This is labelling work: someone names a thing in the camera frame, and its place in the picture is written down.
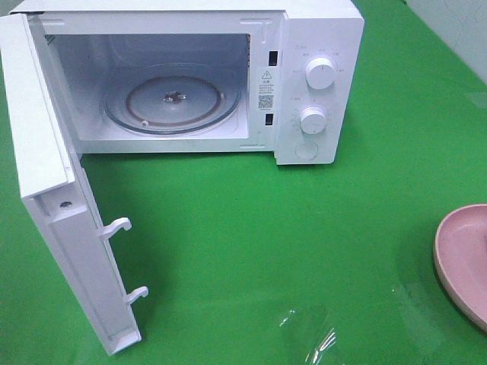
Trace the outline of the round white door button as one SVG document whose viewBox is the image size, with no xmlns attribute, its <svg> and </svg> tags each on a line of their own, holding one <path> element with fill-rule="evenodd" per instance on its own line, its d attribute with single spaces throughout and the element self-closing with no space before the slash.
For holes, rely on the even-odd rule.
<svg viewBox="0 0 487 365">
<path fill-rule="evenodd" d="M 313 160 L 318 153 L 318 146 L 312 141 L 305 141 L 295 148 L 296 156 L 302 160 Z"/>
</svg>

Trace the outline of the white round knob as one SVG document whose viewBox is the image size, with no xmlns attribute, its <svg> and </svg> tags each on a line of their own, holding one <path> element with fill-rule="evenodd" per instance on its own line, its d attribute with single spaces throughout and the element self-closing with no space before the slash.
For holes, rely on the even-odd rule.
<svg viewBox="0 0 487 365">
<path fill-rule="evenodd" d="M 335 61 L 325 56 L 311 59 L 305 67 L 307 84 L 315 90 L 322 90 L 331 86 L 335 81 L 335 73 Z"/>
<path fill-rule="evenodd" d="M 327 126 L 327 117 L 323 109 L 310 106 L 299 114 L 301 131 L 308 135 L 319 134 Z"/>
</svg>

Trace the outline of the white microwave door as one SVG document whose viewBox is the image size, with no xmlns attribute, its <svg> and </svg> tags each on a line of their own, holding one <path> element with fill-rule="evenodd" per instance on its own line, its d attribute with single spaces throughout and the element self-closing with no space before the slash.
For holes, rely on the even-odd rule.
<svg viewBox="0 0 487 365">
<path fill-rule="evenodd" d="M 36 15 L 1 19 L 1 56 L 21 200 L 108 354 L 141 340 L 110 238 L 126 217 L 104 224 L 68 124 L 72 111 L 59 58 Z"/>
</svg>

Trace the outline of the pink round plate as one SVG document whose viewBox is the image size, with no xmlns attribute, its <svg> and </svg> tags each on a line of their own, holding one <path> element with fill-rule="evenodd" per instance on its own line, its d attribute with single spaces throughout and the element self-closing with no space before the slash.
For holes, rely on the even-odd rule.
<svg viewBox="0 0 487 365">
<path fill-rule="evenodd" d="M 456 306 L 486 330 L 486 205 L 458 208 L 440 222 L 434 266 Z"/>
</svg>

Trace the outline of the white microwave oven body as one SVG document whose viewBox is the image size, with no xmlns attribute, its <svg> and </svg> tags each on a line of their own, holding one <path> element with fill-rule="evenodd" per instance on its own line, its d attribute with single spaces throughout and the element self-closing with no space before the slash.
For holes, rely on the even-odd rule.
<svg viewBox="0 0 487 365">
<path fill-rule="evenodd" d="M 25 1 L 68 87 L 75 149 L 82 154 L 270 151 L 283 164 L 334 161 L 364 19 L 350 1 Z M 336 63 L 335 81 L 308 86 L 306 64 Z M 220 122 L 179 135 L 134 132 L 104 109 L 112 78 L 126 69 L 191 63 L 245 68 L 247 89 Z M 327 126 L 308 135 L 299 114 L 316 106 Z M 312 141 L 313 160 L 296 156 Z"/>
</svg>

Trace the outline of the glass microwave turntable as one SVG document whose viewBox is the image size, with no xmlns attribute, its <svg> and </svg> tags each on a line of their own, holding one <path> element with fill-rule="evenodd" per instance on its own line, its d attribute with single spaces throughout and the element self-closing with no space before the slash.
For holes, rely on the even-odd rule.
<svg viewBox="0 0 487 365">
<path fill-rule="evenodd" d="M 134 132 L 179 135 L 228 117 L 246 89 L 245 68 L 176 63 L 126 69 L 110 81 L 104 109 Z"/>
</svg>

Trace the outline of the clear plastic wrap piece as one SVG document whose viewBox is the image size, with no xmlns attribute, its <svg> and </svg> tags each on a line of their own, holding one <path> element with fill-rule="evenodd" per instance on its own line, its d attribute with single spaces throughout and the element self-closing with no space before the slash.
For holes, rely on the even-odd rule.
<svg viewBox="0 0 487 365">
<path fill-rule="evenodd" d="M 279 331 L 287 364 L 344 364 L 335 326 L 323 304 L 288 309 Z"/>
</svg>

